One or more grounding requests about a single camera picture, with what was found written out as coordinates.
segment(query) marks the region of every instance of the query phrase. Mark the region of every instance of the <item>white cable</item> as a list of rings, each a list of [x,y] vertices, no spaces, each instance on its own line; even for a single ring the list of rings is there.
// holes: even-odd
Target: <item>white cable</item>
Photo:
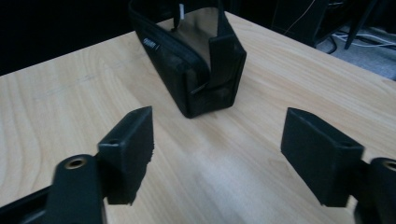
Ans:
[[[347,37],[347,35],[333,35],[333,36],[335,36],[335,37]],[[388,41],[388,40],[386,40],[386,39],[382,39],[382,38],[380,38],[380,37],[378,37],[378,36],[375,36],[375,35],[356,35],[356,36],[370,36],[370,37],[372,37],[372,38],[375,38],[375,39],[381,40],[381,41],[383,41],[383,42],[386,42],[386,43],[388,43],[388,44],[396,45],[396,43],[394,43],[394,42]]]
[[[330,3],[328,6],[339,6],[343,5],[344,3]]]
[[[370,37],[372,37],[372,38],[382,40],[382,41],[387,42],[387,43],[389,43],[389,44],[394,44],[394,45],[396,45],[396,43],[393,43],[393,42],[390,42],[390,41],[388,41],[388,40],[379,38],[378,36],[375,36],[375,35],[364,35],[364,36],[370,36]]]
[[[303,13],[303,15],[301,15],[300,18],[297,19],[297,21],[299,21],[299,20],[308,12],[309,8],[311,8],[312,5],[314,5],[315,1],[316,1],[316,0],[313,0],[313,1],[312,1],[311,5],[309,5],[309,7],[306,9],[306,11]],[[289,27],[289,29],[286,30],[286,32],[285,32],[283,35],[287,34],[288,31],[291,29],[291,27],[293,27],[293,26],[295,25],[295,23],[297,23],[297,21],[295,21],[295,22]]]
[[[338,39],[342,40],[342,41],[347,41],[346,39],[344,39],[343,37],[347,37],[347,35],[332,35],[334,37],[337,37]],[[376,48],[376,47],[385,47],[385,46],[396,46],[396,44],[391,43],[390,44],[380,44],[380,45],[360,45],[360,44],[355,44],[352,43],[352,45],[354,46],[358,46],[358,47],[364,47],[364,48]]]
[[[178,11],[180,12],[180,19],[184,20],[184,4],[178,4]]]

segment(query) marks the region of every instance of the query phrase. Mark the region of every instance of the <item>gray carpet floor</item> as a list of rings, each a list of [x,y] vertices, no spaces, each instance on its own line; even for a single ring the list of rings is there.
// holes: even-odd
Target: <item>gray carpet floor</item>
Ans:
[[[364,43],[358,39],[353,41],[353,44],[349,49],[344,49],[345,41],[340,38],[346,38],[340,36],[342,34],[335,34],[338,37],[333,36],[337,45],[337,50],[332,53],[333,57],[339,58],[349,63],[353,63],[361,68],[372,71],[380,76],[390,78],[396,81],[396,50],[386,49],[381,47],[361,47],[357,45],[370,45]],[[382,38],[391,43],[396,43],[396,35],[391,35],[378,28],[363,28],[359,31],[358,35],[373,35]],[[367,38],[376,40],[381,43],[387,43],[383,40],[375,39],[371,36],[365,36]],[[317,45],[317,49],[323,52],[329,52],[333,47],[330,38]]]

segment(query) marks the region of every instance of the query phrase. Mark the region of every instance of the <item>light wood tabletop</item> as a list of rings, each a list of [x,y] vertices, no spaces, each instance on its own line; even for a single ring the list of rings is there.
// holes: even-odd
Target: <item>light wood tabletop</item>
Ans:
[[[185,119],[135,33],[0,77],[0,206],[95,154],[129,111],[152,105],[155,149],[133,206],[108,223],[354,223],[320,206],[280,153],[288,107],[396,158],[396,82],[227,14],[247,51],[235,104]]]

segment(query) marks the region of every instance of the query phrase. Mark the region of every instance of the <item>dark background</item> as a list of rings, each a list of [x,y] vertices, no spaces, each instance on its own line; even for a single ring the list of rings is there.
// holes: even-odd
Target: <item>dark background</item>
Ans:
[[[237,8],[231,7],[231,0],[222,1],[226,10],[271,28],[277,0],[235,1]],[[131,32],[128,2],[1,0],[0,76]],[[395,5],[394,0],[378,0],[370,22],[387,22],[396,30]]]

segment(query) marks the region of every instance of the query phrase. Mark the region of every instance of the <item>black cable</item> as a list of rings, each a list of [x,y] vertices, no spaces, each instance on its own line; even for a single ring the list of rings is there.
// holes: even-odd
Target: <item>black cable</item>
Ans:
[[[338,47],[337,47],[337,43],[335,43],[335,40],[332,36],[330,36],[330,40],[332,41],[332,49],[329,50],[327,53],[333,54],[338,49]]]
[[[339,32],[339,33],[343,33],[344,35],[349,35],[349,33],[348,33],[347,31],[342,31],[342,30],[339,30],[339,31],[337,31],[337,32]]]

